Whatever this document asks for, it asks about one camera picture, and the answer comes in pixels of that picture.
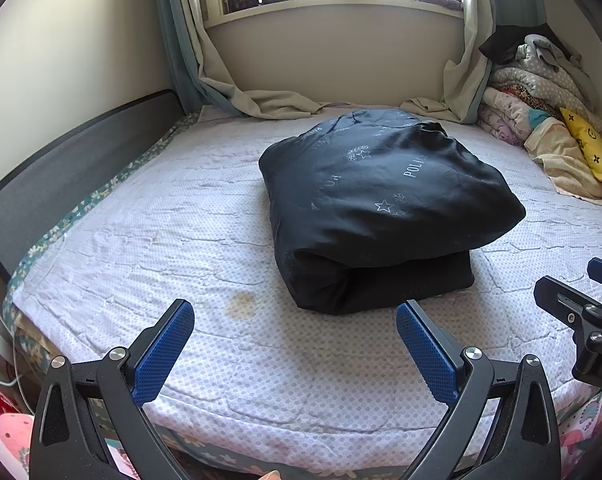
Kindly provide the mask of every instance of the silver screw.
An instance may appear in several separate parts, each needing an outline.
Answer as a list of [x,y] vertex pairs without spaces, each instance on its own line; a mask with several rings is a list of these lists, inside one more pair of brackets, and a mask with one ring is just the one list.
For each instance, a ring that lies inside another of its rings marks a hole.
[[465,349],[465,355],[468,359],[473,359],[476,361],[477,359],[481,359],[483,352],[476,348],[476,346],[470,346],[469,348]]
[[125,356],[126,356],[125,348],[114,348],[114,349],[110,350],[110,353],[108,354],[108,357],[113,361],[120,361]]
[[62,367],[64,364],[66,364],[66,358],[63,357],[63,355],[57,356],[55,357],[51,362],[50,362],[50,366],[52,366],[53,368],[60,368]]
[[529,364],[530,366],[533,366],[536,368],[537,366],[539,366],[541,364],[541,361],[537,356],[529,354],[529,355],[526,355],[526,363]]

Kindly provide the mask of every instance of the curtain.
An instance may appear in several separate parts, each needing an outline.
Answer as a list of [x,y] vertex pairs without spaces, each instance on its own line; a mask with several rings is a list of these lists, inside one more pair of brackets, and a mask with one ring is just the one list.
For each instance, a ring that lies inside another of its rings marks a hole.
[[478,50],[497,25],[540,25],[543,0],[463,0],[465,52],[459,63],[449,60],[443,70],[443,98],[407,99],[402,110],[456,123],[475,123],[492,62]]
[[203,27],[199,0],[157,2],[172,79],[186,112],[213,104],[234,115],[299,119],[321,108],[296,92],[239,90]]

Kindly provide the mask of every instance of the yellow cushion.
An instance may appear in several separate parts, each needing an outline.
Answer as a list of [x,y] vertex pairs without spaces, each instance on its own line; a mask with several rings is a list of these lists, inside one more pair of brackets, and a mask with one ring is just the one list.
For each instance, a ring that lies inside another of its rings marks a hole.
[[577,141],[594,177],[602,182],[602,139],[598,132],[582,117],[561,108],[568,130]]

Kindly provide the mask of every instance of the polka dot mattress pad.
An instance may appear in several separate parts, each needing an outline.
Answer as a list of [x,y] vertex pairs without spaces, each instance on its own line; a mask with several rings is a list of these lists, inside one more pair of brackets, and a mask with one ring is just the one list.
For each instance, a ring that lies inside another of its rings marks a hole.
[[[268,463],[409,464],[446,407],[396,334],[394,309],[332,317],[295,306],[274,262],[257,166],[271,143],[348,111],[191,126],[47,248],[14,304],[81,362],[129,345],[184,298],[195,330],[144,407],[155,424]],[[462,346],[504,360],[538,355],[557,410],[569,411],[590,390],[570,373],[572,332],[534,304],[532,289],[549,274],[602,302],[602,286],[586,274],[590,258],[602,258],[602,206],[558,195],[523,149],[476,126],[443,125],[502,172],[527,216],[472,251],[471,288],[421,306]],[[495,407],[468,454],[480,449]]]

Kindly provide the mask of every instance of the black cloth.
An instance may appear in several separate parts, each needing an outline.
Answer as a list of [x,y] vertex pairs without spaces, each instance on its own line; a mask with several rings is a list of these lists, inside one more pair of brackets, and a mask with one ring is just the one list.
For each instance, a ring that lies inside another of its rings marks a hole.
[[542,23],[542,25],[534,27],[497,25],[495,32],[479,47],[479,52],[496,64],[507,64],[516,56],[518,46],[526,42],[528,34],[545,36],[561,49],[567,59],[571,58],[571,52],[561,43],[561,40],[559,40],[547,23]]
[[299,307],[328,314],[468,287],[468,251],[525,216],[495,168],[401,110],[321,123],[259,168],[281,276]]

